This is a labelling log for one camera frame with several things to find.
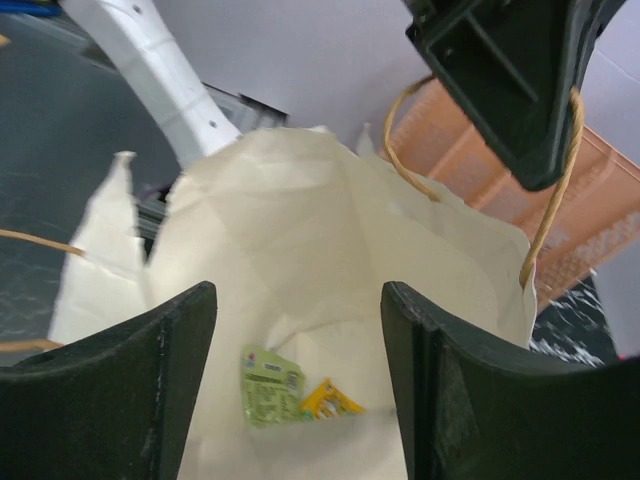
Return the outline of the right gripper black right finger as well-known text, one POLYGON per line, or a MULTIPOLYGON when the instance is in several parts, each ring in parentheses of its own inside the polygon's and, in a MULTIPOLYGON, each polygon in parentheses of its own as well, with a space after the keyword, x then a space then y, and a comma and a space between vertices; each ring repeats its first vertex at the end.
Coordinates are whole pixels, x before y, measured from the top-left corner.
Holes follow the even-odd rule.
POLYGON ((412 479, 635 479, 639 362, 570 364, 504 341, 402 282, 381 320, 412 479))

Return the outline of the brown paper bag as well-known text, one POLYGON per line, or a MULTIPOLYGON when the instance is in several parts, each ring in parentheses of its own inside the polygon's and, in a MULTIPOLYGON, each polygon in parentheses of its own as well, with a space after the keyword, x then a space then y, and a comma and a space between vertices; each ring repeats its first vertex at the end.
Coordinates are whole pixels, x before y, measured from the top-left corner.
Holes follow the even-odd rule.
POLYGON ((403 479, 407 475, 380 319, 389 281, 462 320, 529 343, 535 259, 565 196, 562 177, 536 235, 488 217, 412 173, 391 143, 351 151, 323 129, 251 132, 189 167, 146 255, 131 195, 133 154, 115 155, 69 243, 43 339, 49 352, 148 312, 193 286, 217 315, 174 479, 403 479), (302 401, 324 380, 359 415, 262 428, 244 417, 241 356, 256 345, 299 365, 302 401))

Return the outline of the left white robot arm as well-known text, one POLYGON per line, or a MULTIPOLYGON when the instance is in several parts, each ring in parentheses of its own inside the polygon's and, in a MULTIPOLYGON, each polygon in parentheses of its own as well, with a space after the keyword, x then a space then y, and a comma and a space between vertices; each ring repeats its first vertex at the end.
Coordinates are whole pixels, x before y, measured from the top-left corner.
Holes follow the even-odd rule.
MULTIPOLYGON (((150 1, 65 1, 62 10, 125 78, 182 166, 233 142, 150 1)), ((617 1, 410 1, 406 35, 432 74, 526 190, 568 170, 569 95, 583 84, 617 1)))

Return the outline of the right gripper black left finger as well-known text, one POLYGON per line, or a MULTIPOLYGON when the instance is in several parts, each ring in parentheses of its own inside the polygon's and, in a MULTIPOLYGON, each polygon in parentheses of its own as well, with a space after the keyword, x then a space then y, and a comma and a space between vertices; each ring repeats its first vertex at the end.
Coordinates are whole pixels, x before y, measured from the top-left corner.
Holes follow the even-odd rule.
POLYGON ((216 315, 216 288, 203 281, 2 368, 2 478, 176 478, 216 315))

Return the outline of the green small snack packet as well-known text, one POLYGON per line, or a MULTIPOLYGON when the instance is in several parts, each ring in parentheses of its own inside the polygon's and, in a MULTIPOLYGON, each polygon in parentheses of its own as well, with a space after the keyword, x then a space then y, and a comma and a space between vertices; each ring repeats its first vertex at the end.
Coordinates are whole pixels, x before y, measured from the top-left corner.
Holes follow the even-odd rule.
POLYGON ((246 422, 256 428, 301 420, 305 375, 298 364, 256 345, 241 356, 241 392, 246 422))

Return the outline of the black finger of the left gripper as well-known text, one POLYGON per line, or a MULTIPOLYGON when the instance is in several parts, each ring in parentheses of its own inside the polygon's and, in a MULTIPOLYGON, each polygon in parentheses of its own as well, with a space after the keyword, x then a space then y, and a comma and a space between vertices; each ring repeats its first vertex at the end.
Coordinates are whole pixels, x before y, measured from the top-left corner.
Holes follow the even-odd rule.
POLYGON ((408 1, 406 34, 488 147, 528 191, 560 180, 596 39, 622 7, 600 0, 408 1))

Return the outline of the yellow M&M candy bag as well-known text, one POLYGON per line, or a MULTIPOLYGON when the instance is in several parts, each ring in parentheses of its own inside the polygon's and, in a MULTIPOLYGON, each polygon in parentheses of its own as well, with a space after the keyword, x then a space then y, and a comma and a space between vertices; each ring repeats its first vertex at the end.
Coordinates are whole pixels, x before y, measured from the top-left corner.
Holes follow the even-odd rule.
POLYGON ((326 379, 302 401, 300 411, 303 420, 326 420, 363 414, 366 409, 326 379))

